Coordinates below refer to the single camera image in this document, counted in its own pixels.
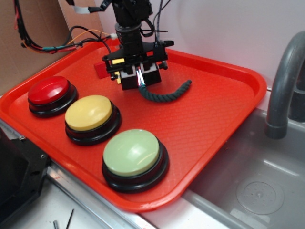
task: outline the red tray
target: red tray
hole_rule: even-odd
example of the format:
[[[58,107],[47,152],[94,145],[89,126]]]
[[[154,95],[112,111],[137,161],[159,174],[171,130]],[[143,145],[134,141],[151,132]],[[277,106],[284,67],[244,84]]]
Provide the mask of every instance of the red tray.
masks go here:
[[[178,100],[154,103],[145,100],[137,89],[123,91],[109,77],[99,79],[94,64],[101,62],[105,54],[102,44],[92,43],[35,74],[3,95],[0,118],[101,196],[127,211],[157,209],[178,198],[266,92],[264,79],[254,71],[168,50],[169,69],[161,70],[162,82],[148,90],[167,94],[188,79],[193,83]],[[109,188],[101,170],[108,141],[77,146],[65,134],[64,114],[41,119],[29,111],[29,89],[54,75],[70,80],[80,98],[92,94],[108,97],[122,114],[118,133],[139,128],[155,134],[169,153],[170,167],[165,178],[139,194],[123,194]]]

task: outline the green rope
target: green rope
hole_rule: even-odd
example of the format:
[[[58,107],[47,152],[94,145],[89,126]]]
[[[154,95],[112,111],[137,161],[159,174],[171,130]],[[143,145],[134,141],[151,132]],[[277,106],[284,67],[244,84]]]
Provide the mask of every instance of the green rope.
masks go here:
[[[141,84],[139,86],[139,91],[141,95],[150,101],[157,102],[157,103],[165,103],[165,102],[171,102],[176,99],[178,99],[181,95],[183,95],[191,85],[192,81],[188,80],[185,83],[183,83],[177,91],[171,94],[154,94],[147,90],[146,86]]]

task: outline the red button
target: red button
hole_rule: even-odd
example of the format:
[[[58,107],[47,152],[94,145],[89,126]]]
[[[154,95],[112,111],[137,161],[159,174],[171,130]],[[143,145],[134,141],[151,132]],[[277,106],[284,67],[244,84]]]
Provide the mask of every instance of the red button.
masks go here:
[[[62,76],[53,76],[39,81],[28,92],[28,99],[37,105],[48,104],[61,98],[69,88],[69,82]]]

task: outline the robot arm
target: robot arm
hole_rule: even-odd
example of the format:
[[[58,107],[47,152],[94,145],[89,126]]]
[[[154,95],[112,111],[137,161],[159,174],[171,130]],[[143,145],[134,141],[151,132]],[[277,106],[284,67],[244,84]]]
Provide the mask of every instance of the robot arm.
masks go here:
[[[74,5],[73,0],[66,0]],[[104,56],[106,70],[111,79],[121,78],[123,90],[137,88],[137,71],[141,71],[146,85],[161,81],[159,69],[167,69],[168,59],[165,48],[174,45],[173,41],[158,41],[147,43],[142,36],[147,37],[155,32],[153,24],[148,20],[153,13],[149,0],[104,0],[100,7],[89,7],[89,12],[105,11],[112,3],[116,18],[115,30],[120,41],[120,49]],[[144,34],[141,26],[145,21],[152,30]],[[124,62],[113,64],[116,59]]]

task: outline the sink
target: sink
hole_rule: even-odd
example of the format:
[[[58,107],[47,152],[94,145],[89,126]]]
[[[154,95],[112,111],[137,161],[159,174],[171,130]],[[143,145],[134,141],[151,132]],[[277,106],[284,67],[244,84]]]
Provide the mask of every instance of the sink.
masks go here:
[[[273,140],[265,118],[255,109],[183,197],[230,228],[304,228],[305,125],[289,120]]]

